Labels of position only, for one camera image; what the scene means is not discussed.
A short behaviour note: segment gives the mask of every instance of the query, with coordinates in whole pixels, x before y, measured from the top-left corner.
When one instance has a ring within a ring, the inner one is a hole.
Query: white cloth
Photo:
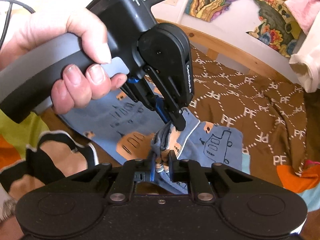
[[[320,12],[303,42],[300,50],[292,54],[290,67],[297,74],[307,93],[317,90],[320,83]]]

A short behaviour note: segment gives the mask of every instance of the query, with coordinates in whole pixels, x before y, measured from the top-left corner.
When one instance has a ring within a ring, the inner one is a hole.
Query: white trim
[[[77,142],[70,136],[70,134],[68,134],[66,131],[63,131],[63,130],[43,131],[43,132],[40,133],[40,135],[39,135],[38,143],[37,143],[37,144],[39,144],[40,139],[41,139],[44,135],[46,135],[46,134],[61,134],[61,133],[67,135],[67,136],[75,143],[75,145],[76,145],[77,147],[85,148],[85,146],[77,143]],[[99,164],[99,159],[98,159],[98,154],[97,154],[97,151],[96,151],[95,147],[93,146],[92,143],[88,143],[87,145],[88,145],[88,146],[92,149],[92,151],[93,151],[94,165],[98,165],[98,164]],[[34,148],[34,147],[31,147],[31,145],[29,145],[29,144],[26,146],[26,148],[27,148],[27,149],[30,149],[30,150],[33,151],[33,152],[37,152],[37,149]]]
[[[184,146],[186,145],[186,142],[187,140],[189,139],[190,135],[193,133],[193,131],[199,126],[200,124],[200,120],[198,119],[198,123],[194,126],[194,128],[190,131],[190,133],[186,136],[186,139],[184,140],[183,142],[183,145],[181,145],[181,148],[180,148],[180,151],[179,151],[179,155],[177,156],[177,159],[179,159],[183,149],[184,149]]]

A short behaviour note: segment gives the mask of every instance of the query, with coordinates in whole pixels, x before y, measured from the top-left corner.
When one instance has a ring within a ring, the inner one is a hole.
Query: pink fabric
[[[284,4],[307,35],[320,11],[320,0],[286,0]]]

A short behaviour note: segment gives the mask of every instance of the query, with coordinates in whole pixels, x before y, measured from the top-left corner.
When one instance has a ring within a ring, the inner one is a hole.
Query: hand
[[[37,46],[66,32],[82,38],[84,52],[95,62],[111,62],[107,44],[107,29],[100,19],[88,11],[45,11],[28,16],[21,27],[0,52],[0,70],[18,57]],[[90,66],[85,76],[75,65],[69,65],[55,82],[51,97],[57,114],[65,114],[73,107],[85,107],[91,99],[99,99],[110,90],[120,88],[126,81],[125,74],[117,74],[111,79],[100,65]]]

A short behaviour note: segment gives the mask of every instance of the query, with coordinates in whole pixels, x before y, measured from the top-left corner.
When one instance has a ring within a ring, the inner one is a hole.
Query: metal screw
[[[213,195],[210,193],[200,193],[198,194],[198,199],[202,201],[210,201],[213,199]]]
[[[113,193],[110,195],[112,201],[123,201],[125,200],[125,195],[122,193]]]

